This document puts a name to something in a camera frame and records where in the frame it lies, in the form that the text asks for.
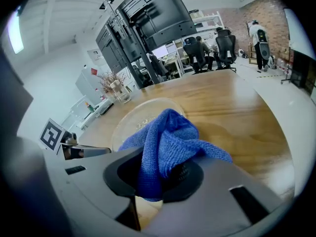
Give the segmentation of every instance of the brick wall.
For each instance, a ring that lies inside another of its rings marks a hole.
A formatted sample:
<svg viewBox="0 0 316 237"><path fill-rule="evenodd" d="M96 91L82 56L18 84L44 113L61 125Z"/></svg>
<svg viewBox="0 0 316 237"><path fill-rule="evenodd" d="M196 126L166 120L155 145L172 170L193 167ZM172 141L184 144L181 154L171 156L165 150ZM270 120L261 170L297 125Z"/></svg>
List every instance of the brick wall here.
<svg viewBox="0 0 316 237"><path fill-rule="evenodd" d="M287 57L284 55L288 50L289 32L287 20L284 13L286 6L281 0L256 0L242 8L219 8L203 10L204 15L216 14L218 11L225 26L232 29L236 36L235 50L239 48L248 53L250 38L246 22L253 19L258 20L264 26L269 36L270 52L276 57Z"/></svg>

